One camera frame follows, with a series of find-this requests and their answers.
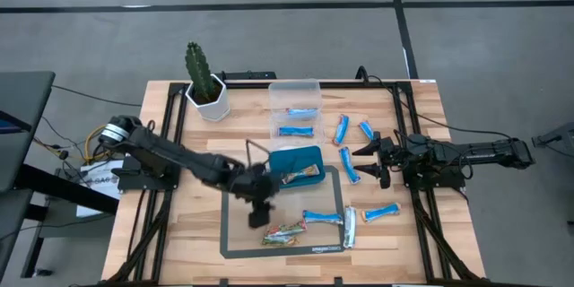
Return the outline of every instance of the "bar wrapper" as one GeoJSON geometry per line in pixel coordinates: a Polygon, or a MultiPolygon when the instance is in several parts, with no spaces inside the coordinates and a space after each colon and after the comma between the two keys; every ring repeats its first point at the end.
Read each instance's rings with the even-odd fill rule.
{"type": "Polygon", "coordinates": [[[352,167],[351,153],[349,152],[349,148],[344,147],[344,148],[339,149],[339,155],[341,155],[341,162],[343,163],[344,169],[347,172],[347,175],[349,176],[349,180],[351,181],[351,184],[359,183],[361,181],[361,177],[359,176],[359,174],[357,174],[355,169],[352,167]]]}
{"type": "Polygon", "coordinates": [[[312,126],[280,126],[279,135],[296,135],[296,136],[312,137],[314,134],[312,126]]]}
{"type": "Polygon", "coordinates": [[[316,223],[316,222],[323,222],[323,223],[331,223],[336,225],[343,224],[343,217],[337,213],[335,214],[321,214],[321,213],[314,213],[311,211],[303,211],[303,220],[305,223],[316,223]]]}
{"type": "Polygon", "coordinates": [[[333,144],[339,145],[343,143],[344,136],[347,134],[347,128],[349,127],[349,117],[346,115],[341,115],[339,117],[339,126],[335,131],[335,138],[333,138],[333,144]]]}
{"type": "Polygon", "coordinates": [[[287,109],[291,119],[308,120],[317,117],[317,109],[287,109]]]}
{"type": "Polygon", "coordinates": [[[294,172],[291,174],[287,174],[287,176],[283,179],[283,184],[290,183],[295,179],[316,176],[319,173],[320,173],[319,166],[317,166],[317,164],[313,164],[313,165],[308,166],[308,167],[306,167],[300,171],[297,171],[297,172],[294,172]]]}
{"type": "Polygon", "coordinates": [[[261,244],[269,247],[289,247],[298,243],[295,236],[263,237],[261,244]]]}
{"type": "Polygon", "coordinates": [[[401,213],[401,205],[399,203],[392,203],[374,210],[366,210],[361,212],[362,219],[366,223],[371,223],[379,217],[385,215],[398,215],[401,213]]]}
{"type": "Polygon", "coordinates": [[[265,233],[265,238],[293,236],[295,234],[302,233],[306,230],[307,230],[307,224],[305,224],[304,220],[301,220],[292,225],[275,225],[267,230],[267,232],[265,233]]]}
{"type": "Polygon", "coordinates": [[[354,248],[355,246],[355,226],[357,224],[357,213],[354,207],[347,206],[344,209],[344,240],[343,247],[354,248]]]}
{"type": "Polygon", "coordinates": [[[361,128],[362,132],[369,138],[369,140],[373,140],[373,128],[370,127],[369,121],[363,121],[359,123],[359,127],[361,128]]]}

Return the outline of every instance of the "wooden table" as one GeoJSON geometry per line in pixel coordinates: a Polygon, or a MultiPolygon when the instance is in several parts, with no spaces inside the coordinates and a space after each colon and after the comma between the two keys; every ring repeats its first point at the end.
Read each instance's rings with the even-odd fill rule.
{"type": "MultiPolygon", "coordinates": [[[[445,123],[439,89],[434,82],[410,81],[419,114],[445,123]]],[[[140,119],[146,124],[155,120],[161,128],[169,83],[148,82],[140,119]]],[[[327,139],[332,138],[341,113],[352,124],[368,119],[381,136],[393,137],[397,128],[392,96],[383,89],[322,90],[323,118],[327,139]]],[[[221,122],[203,121],[196,109],[187,105],[182,143],[199,152],[224,153],[247,161],[245,139],[269,144],[269,109],[267,90],[229,90],[231,113],[221,122]]],[[[405,120],[410,125],[408,111],[405,120]]],[[[170,136],[176,123],[172,116],[170,136]]],[[[434,139],[449,140],[448,129],[420,118],[422,132],[434,139]]],[[[345,145],[354,151],[368,143],[358,126],[350,126],[345,145]]],[[[423,283],[421,251],[414,224],[413,207],[400,173],[391,173],[391,188],[382,190],[373,177],[362,174],[362,182],[351,186],[344,173],[337,148],[330,142],[322,147],[325,165],[336,166],[341,174],[345,204],[357,209],[380,207],[399,202],[403,211],[371,224],[357,221],[356,247],[342,253],[225,259],[219,250],[222,193],[205,187],[187,171],[182,171],[170,211],[160,283],[333,283],[341,276],[345,283],[423,283]]],[[[263,158],[255,155],[255,160],[263,158]]],[[[374,162],[375,157],[353,156],[353,164],[374,162]]],[[[437,203],[444,236],[468,267],[484,275],[473,223],[466,201],[452,189],[436,189],[437,203]]],[[[102,278],[113,275],[126,260],[130,233],[134,224],[140,192],[123,194],[117,209],[116,223],[109,243],[102,278]]],[[[144,217],[143,203],[135,243],[140,237],[144,217]]],[[[434,241],[429,236],[432,263],[437,277],[440,265],[434,241]]],[[[155,242],[148,248],[144,278],[149,278],[155,242]]]]}

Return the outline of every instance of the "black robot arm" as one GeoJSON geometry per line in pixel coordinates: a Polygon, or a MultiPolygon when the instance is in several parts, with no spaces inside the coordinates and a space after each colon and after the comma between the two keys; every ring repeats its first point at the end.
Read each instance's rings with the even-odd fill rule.
{"type": "Polygon", "coordinates": [[[354,168],[380,178],[382,188],[390,187],[389,169],[402,171],[404,182],[409,187],[459,189],[465,186],[465,179],[472,177],[472,165],[494,163],[523,170],[535,163],[526,143],[517,138],[488,143],[453,144],[423,135],[396,134],[399,145],[394,144],[390,137],[381,138],[376,131],[366,147],[352,153],[360,156],[377,154],[377,163],[354,168]],[[464,166],[470,166],[469,175],[463,173],[464,166]]]}
{"type": "Polygon", "coordinates": [[[129,153],[140,161],[142,172],[153,178],[161,179],[171,164],[191,170],[205,185],[252,203],[249,226],[256,228],[269,222],[271,205],[265,200],[279,191],[279,180],[262,163],[246,167],[221,154],[193,152],[155,135],[137,117],[113,117],[99,141],[112,152],[129,153]]]}

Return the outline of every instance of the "cactus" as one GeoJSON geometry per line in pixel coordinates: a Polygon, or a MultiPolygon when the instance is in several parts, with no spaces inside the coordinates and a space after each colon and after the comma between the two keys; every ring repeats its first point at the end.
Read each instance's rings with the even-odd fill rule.
{"type": "Polygon", "coordinates": [[[206,103],[217,100],[219,93],[213,84],[204,51],[195,42],[187,44],[186,68],[194,83],[195,94],[203,97],[206,103]]]}

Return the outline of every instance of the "plastic bin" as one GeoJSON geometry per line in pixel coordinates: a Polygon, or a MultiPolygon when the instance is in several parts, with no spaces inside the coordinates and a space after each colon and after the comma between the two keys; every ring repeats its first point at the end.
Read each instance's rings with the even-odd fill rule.
{"type": "Polygon", "coordinates": [[[270,131],[271,150],[293,149],[306,146],[322,147],[325,142],[321,109],[321,89],[317,80],[277,82],[269,85],[269,106],[271,108],[270,131]],[[295,117],[289,109],[316,109],[314,117],[295,117]],[[279,136],[281,126],[312,126],[313,136],[279,136]]]}

